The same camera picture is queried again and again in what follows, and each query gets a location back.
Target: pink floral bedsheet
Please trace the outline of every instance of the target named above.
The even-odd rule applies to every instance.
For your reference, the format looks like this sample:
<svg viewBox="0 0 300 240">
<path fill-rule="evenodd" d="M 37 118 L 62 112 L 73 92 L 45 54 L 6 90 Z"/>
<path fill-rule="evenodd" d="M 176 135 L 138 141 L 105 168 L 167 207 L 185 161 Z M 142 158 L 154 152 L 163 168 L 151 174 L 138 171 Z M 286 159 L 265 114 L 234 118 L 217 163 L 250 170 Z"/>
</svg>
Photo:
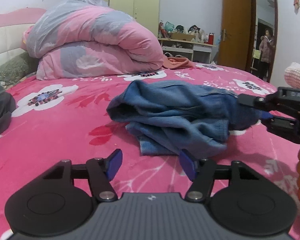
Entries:
<svg viewBox="0 0 300 240">
<path fill-rule="evenodd" d="M 85 163 L 90 158 L 106 157 L 121 148 L 123 163 L 111 182 L 119 196 L 122 192 L 181 192 L 184 195 L 191 182 L 182 171 L 178 158 L 140 156 L 137 140 L 123 124 L 112 122 L 106 113 L 109 101 L 136 79 L 145 82 L 183 80 L 262 96 L 276 90 L 249 73 L 201 64 L 197 64 L 197 68 L 160 70 L 149 77 L 26 79 L 9 90 L 18 108 L 13 112 L 10 127 L 0 135 L 0 239 L 11 234 L 4 215 L 7 199 L 61 159 Z M 241 160 L 290 194 L 298 205 L 298 217 L 290 234 L 300 239 L 295 169 L 300 145 L 266 132 L 260 123 L 231 134 L 227 150 L 214 159 L 227 165 L 231 160 Z M 89 191 L 85 181 L 76 180 L 75 185 Z M 216 181 L 213 194 L 224 186 L 224 182 Z"/>
</svg>

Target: white padded headboard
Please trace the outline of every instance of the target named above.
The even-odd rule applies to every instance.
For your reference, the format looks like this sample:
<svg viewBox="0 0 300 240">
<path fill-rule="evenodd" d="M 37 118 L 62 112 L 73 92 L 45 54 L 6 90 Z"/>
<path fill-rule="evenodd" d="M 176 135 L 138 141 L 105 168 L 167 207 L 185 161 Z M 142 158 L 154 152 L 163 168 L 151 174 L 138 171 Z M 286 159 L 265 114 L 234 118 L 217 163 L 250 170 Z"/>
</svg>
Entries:
<svg viewBox="0 0 300 240">
<path fill-rule="evenodd" d="M 23 32 L 44 13 L 41 8 L 23 8 L 0 14 L 0 65 L 24 52 L 20 48 Z"/>
</svg>

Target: denim clothing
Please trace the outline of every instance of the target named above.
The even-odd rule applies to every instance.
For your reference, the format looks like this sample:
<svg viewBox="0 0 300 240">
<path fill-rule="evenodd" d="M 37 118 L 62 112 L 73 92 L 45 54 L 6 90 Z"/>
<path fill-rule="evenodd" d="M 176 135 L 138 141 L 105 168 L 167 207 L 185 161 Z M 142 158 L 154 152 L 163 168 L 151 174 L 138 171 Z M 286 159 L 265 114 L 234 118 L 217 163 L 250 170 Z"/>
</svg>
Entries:
<svg viewBox="0 0 300 240">
<path fill-rule="evenodd" d="M 229 130 L 255 124 L 261 111 L 241 106 L 235 93 L 168 80 L 133 81 L 107 112 L 140 142 L 142 155 L 177 155 L 187 149 L 206 158 L 226 149 Z"/>
</svg>

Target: pink coat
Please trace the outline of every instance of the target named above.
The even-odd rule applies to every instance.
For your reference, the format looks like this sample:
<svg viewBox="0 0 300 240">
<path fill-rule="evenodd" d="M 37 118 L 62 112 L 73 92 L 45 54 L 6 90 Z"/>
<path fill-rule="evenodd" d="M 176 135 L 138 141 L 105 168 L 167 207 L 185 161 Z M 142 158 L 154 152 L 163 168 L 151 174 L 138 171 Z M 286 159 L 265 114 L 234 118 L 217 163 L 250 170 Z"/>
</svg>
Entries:
<svg viewBox="0 0 300 240">
<path fill-rule="evenodd" d="M 261 51 L 261 61 L 271 63 L 272 62 L 272 54 L 274 49 L 274 37 L 272 37 L 270 42 L 267 42 L 268 40 L 264 38 L 264 36 L 261 37 L 262 41 L 259 45 L 259 50 Z"/>
</svg>

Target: pink headboard trim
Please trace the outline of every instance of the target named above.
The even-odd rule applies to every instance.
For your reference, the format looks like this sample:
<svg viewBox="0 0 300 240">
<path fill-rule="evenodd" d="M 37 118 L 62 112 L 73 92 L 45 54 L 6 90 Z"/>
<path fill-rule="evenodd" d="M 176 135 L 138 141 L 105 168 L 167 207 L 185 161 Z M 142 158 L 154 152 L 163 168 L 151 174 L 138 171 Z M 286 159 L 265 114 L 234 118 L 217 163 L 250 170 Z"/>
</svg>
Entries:
<svg viewBox="0 0 300 240">
<path fill-rule="evenodd" d="M 45 12 L 46 10 L 41 8 L 22 8 L 10 13 L 0 14 L 0 27 L 35 23 Z"/>
</svg>

